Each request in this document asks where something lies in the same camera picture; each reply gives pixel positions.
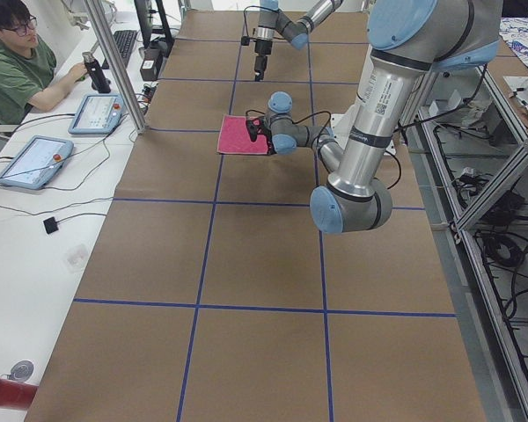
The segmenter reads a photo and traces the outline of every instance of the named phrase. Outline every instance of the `blue joint cap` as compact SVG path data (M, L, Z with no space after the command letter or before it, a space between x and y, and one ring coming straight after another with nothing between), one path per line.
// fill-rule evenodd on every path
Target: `blue joint cap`
M344 222L341 207L333 193L324 186L316 187L309 205L311 216L317 228L323 233L342 233Z
M462 70L480 66L492 61L499 49L499 41L476 48L462 55L456 55L441 62L432 63L431 71L444 72L446 70Z
M291 111L291 97L283 91L274 92L268 101L268 107L274 113L288 113Z
M377 2L368 20L368 40L377 50L390 50L413 38L429 20L438 0Z
M301 48L305 47L308 42L309 42L309 35L307 35L306 33L300 33L299 35L296 35L296 37L293 40L291 40L291 45L296 50L300 50Z
M260 7L277 11L279 9L278 0L260 0Z
M272 143L277 154L287 156L297 149L297 142L293 136L278 134L272 136Z

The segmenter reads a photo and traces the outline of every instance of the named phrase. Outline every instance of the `red towel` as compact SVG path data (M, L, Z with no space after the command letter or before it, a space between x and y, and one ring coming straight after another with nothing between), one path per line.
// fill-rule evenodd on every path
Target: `red towel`
M242 116L224 116L217 152L221 154L248 154L262 156L268 153L266 136L258 135L251 142L246 130L246 118Z

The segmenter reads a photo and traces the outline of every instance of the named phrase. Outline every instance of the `white table surface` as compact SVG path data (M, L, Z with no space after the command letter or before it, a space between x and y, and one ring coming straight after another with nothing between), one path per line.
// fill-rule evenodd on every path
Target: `white table surface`
M134 14L119 16L113 30L136 28L134 17ZM80 62L82 52L90 50L95 40L93 31L87 31L56 77L62 77L74 63ZM103 61L99 48L94 55L100 63ZM141 92L145 84L139 73L141 62L136 50L127 66L136 92ZM109 70L106 70L106 77L112 80L112 91L117 91ZM74 113L88 93L94 93L90 78L78 83L52 112L30 113L26 120L48 114ZM69 124L70 118L66 117L24 125L0 153L0 156L14 156L34 135L72 140L75 151L84 152L68 160L49 184L61 188L78 186L86 174L108 156L106 149L110 156L74 191L45 189L28 192L0 186L0 205L33 214L46 212L30 216L0 208L0 376L9 374L17 362L29 360L35 365L33 375L27 381L31 384L40 383L105 217L78 216L61 222L59 230L50 235L45 232L43 220L50 216L58 221L81 213L107 213L110 200L48 211L69 204L111 198L136 138L129 117L109 136L106 146L99 142L101 137L71 136L67 132ZM25 411L0 409L0 422L18 422L25 415Z

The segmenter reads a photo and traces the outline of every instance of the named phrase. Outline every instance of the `red object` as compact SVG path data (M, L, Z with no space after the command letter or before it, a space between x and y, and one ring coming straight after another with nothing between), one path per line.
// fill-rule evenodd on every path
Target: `red object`
M264 135L258 135L256 142L251 142L245 117L224 116L217 141L217 152L265 156L268 153L268 144Z
M0 407L27 410L35 397L37 386L0 378Z

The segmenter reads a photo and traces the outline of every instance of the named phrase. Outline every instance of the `person's arm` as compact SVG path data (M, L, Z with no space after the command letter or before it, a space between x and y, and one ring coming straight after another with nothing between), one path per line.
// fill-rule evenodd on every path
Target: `person's arm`
M75 83L85 74L86 67L84 64L75 64L70 68L66 76L63 76L58 82L49 85L43 91L34 94L27 102L44 112L50 112L70 94Z

